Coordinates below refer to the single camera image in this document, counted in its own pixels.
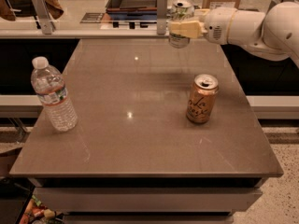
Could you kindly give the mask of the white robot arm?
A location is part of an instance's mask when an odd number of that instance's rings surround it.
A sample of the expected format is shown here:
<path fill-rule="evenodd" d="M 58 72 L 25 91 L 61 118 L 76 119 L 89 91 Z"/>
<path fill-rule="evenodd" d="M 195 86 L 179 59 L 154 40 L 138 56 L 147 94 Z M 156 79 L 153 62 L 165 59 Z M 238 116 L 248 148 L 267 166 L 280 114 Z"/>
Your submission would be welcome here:
<path fill-rule="evenodd" d="M 267 13 L 234 7 L 199 9 L 197 17 L 171 21 L 169 32 L 239 46 L 268 61 L 290 58 L 299 67 L 299 4 L 283 2 Z"/>

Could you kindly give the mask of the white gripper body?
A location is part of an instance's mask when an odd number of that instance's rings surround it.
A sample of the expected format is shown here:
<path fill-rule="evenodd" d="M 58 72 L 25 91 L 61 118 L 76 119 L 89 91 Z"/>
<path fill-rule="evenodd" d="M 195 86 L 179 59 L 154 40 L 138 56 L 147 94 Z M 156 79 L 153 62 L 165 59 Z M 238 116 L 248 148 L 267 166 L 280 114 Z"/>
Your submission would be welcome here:
<path fill-rule="evenodd" d="M 210 10 L 204 21 L 204 38 L 220 45 L 228 43 L 229 28 L 237 9 L 234 7 L 217 7 Z"/>

